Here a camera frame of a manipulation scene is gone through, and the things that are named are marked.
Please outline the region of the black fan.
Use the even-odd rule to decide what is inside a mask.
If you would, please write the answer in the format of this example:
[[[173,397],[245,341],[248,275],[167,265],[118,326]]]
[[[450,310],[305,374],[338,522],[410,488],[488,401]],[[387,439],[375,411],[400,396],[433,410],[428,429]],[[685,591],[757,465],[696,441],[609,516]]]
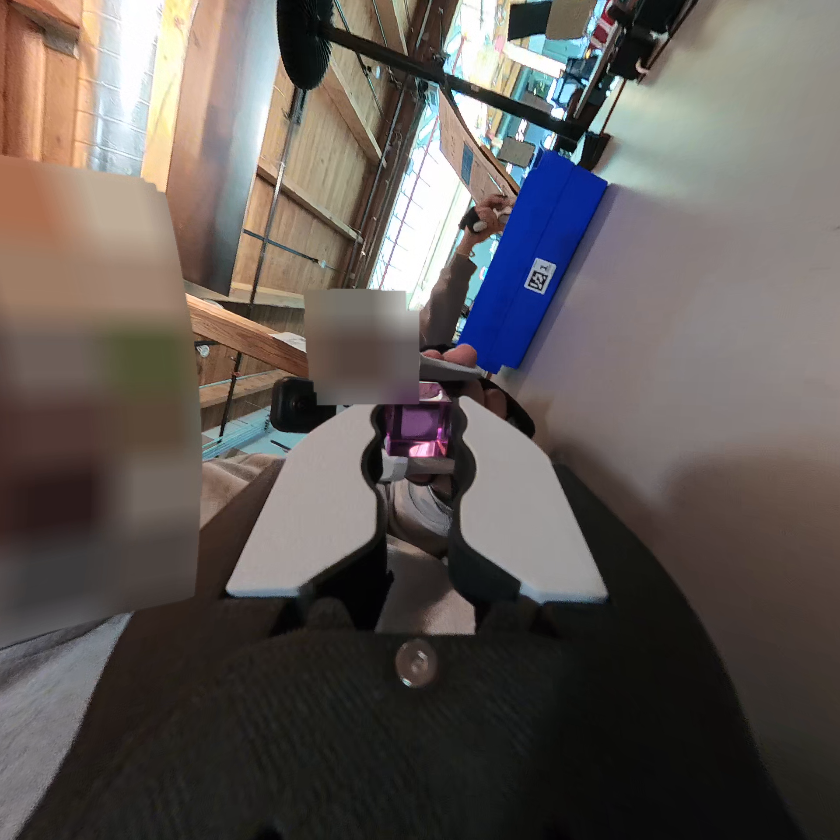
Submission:
[[[332,1],[277,1],[276,25],[280,58],[295,88],[318,88],[327,74],[330,42],[320,36],[320,25],[330,25]]]

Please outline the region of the purple translucent cube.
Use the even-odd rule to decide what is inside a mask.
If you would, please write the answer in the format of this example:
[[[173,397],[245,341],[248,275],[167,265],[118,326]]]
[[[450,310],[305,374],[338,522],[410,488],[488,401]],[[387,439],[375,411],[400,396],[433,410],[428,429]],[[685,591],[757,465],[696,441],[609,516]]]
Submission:
[[[452,401],[441,384],[421,382],[419,401],[383,408],[384,450],[392,457],[445,458]]]

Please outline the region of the person's left hand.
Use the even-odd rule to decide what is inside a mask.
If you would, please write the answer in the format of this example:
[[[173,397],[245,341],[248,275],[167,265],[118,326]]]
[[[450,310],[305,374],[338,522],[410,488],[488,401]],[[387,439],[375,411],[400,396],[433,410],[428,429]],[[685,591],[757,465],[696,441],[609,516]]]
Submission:
[[[477,366],[476,351],[466,344],[446,350],[441,356],[441,359],[451,364],[469,368],[475,368]],[[486,384],[487,381],[482,379],[455,381],[444,383],[444,389],[447,394],[453,397],[467,396],[477,404],[483,405],[483,407],[495,416],[511,424],[512,419],[511,410],[508,405],[508,394],[491,383],[488,387],[485,387]]]

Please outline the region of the black charger blocks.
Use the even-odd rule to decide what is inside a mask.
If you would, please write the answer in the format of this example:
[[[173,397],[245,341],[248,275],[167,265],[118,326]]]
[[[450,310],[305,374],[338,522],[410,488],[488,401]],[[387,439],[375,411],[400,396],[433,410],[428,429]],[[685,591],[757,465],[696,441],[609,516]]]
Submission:
[[[698,1],[610,2],[605,12],[612,23],[613,45],[605,49],[605,71],[626,81],[647,75]]]

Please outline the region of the silver air duct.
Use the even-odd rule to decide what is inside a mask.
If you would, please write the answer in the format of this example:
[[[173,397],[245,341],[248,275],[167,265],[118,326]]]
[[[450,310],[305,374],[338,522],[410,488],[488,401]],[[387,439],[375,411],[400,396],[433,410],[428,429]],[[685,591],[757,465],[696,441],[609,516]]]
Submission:
[[[163,1],[84,1],[74,164],[140,176]]]

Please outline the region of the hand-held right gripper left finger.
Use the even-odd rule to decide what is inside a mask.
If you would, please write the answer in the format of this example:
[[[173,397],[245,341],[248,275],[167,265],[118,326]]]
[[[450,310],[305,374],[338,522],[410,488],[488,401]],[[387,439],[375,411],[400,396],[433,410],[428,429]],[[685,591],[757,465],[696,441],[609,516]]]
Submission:
[[[238,598],[283,598],[300,609],[339,601],[353,625],[374,630],[392,585],[378,408],[355,405],[294,447],[226,586]]]

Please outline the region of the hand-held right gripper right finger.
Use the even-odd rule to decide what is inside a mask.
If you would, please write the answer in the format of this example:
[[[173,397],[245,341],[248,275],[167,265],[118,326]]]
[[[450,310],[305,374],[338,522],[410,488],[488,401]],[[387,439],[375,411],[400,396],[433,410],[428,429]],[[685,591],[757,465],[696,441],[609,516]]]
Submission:
[[[470,397],[454,409],[448,578],[480,627],[498,607],[601,606],[606,583],[548,456]]]

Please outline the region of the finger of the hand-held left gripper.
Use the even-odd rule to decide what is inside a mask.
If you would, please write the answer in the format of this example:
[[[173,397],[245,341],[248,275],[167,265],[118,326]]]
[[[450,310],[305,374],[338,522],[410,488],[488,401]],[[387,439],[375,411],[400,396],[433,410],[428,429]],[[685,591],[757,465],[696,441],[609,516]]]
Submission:
[[[384,455],[382,457],[382,484],[402,480],[419,480],[421,484],[437,476],[451,476],[455,461],[446,457],[411,457]]]

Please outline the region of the large blue plastic bin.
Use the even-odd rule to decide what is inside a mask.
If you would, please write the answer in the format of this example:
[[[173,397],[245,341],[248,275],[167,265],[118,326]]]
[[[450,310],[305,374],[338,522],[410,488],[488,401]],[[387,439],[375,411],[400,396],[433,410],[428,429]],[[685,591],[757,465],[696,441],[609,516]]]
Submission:
[[[521,185],[460,343],[479,368],[517,369],[606,192],[598,175],[542,152]]]

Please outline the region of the cardboard instruction board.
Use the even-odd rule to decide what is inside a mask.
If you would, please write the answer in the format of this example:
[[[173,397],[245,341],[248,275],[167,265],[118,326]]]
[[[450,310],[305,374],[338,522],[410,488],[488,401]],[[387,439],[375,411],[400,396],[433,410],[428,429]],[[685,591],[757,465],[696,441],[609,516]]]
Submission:
[[[516,198],[519,186],[505,167],[476,140],[454,100],[438,90],[439,147],[442,155],[476,204],[489,196]]]

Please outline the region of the another person's forearm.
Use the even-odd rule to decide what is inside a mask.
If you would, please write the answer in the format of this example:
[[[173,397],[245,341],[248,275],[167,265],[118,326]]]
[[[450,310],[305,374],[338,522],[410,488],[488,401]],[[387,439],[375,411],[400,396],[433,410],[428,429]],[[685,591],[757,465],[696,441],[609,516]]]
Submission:
[[[475,273],[476,264],[467,255],[459,253],[453,255],[442,269],[429,299],[418,314],[421,351],[453,347],[469,283]]]

